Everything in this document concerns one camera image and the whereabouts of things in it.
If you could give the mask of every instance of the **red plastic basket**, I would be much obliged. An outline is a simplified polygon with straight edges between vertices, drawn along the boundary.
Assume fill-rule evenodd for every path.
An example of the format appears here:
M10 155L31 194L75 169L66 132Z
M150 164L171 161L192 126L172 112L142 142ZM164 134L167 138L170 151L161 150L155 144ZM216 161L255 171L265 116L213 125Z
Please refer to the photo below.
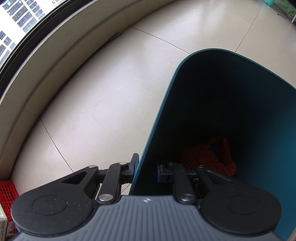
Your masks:
M0 203L7 216L8 221L12 220L10 209L13 201L18 197L15 185L12 180L0 181Z

